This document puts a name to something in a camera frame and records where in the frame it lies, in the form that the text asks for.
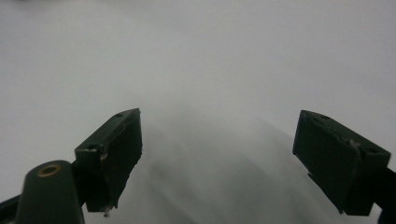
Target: white fabric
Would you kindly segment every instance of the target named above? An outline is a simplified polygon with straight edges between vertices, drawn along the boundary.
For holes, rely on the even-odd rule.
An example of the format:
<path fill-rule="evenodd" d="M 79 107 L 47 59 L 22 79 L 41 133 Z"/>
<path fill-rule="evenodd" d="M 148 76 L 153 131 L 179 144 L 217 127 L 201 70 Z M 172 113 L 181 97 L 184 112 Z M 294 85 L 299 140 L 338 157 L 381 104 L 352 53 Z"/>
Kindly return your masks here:
<path fill-rule="evenodd" d="M 144 154 L 87 223 L 376 223 L 291 155 L 301 109 L 395 153 L 394 1 L 0 1 L 0 200 L 110 116 Z M 389 167 L 396 167 L 391 161 Z"/>

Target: screw hole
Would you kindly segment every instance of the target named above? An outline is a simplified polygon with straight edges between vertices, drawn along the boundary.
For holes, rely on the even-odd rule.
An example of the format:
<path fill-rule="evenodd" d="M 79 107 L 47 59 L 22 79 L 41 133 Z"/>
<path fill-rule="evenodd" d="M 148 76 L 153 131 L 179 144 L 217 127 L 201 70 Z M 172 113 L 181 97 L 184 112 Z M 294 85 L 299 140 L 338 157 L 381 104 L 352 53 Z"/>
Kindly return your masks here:
<path fill-rule="evenodd" d="M 44 166 L 40 170 L 38 170 L 37 175 L 40 177 L 47 177 L 51 175 L 55 175 L 61 170 L 61 166 L 58 164 L 51 164 Z"/>

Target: brass insert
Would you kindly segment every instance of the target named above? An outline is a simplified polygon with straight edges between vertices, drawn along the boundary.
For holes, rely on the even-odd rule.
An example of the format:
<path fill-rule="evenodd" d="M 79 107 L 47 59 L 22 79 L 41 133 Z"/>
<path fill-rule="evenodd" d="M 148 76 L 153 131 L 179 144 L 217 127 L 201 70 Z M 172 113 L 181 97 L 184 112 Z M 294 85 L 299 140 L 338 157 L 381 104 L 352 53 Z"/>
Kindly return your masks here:
<path fill-rule="evenodd" d="M 46 165 L 40 170 L 38 170 L 37 175 L 40 177 L 47 177 L 47 176 L 55 175 L 60 170 L 61 170 L 61 166 L 54 163 L 54 164 Z"/>

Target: black mount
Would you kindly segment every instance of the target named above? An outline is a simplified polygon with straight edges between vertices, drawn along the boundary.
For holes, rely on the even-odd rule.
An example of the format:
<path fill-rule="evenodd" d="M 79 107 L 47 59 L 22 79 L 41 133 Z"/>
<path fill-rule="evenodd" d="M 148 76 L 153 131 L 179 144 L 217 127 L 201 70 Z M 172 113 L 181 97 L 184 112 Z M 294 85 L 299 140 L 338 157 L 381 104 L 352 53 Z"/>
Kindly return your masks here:
<path fill-rule="evenodd" d="M 117 207 L 142 154 L 140 110 L 111 117 L 75 153 L 73 163 L 49 161 L 31 170 L 22 194 L 0 203 L 0 224 L 84 223 L 84 203 L 89 212 Z"/>
<path fill-rule="evenodd" d="M 340 213 L 368 216 L 374 203 L 378 223 L 396 223 L 396 174 L 390 153 L 327 116 L 302 111 L 293 154 L 308 169 Z"/>

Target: white surface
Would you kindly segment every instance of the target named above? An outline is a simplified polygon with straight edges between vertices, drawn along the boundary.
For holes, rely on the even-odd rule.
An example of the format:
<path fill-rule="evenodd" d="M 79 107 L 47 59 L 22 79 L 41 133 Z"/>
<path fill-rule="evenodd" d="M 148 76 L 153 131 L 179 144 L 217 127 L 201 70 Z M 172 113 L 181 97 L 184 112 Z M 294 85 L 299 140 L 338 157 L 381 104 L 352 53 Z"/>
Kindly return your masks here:
<path fill-rule="evenodd" d="M 395 39 L 394 1 L 2 0 L 0 201 L 140 107 L 143 158 L 87 223 L 376 223 L 291 147 L 307 109 L 396 152 Z"/>

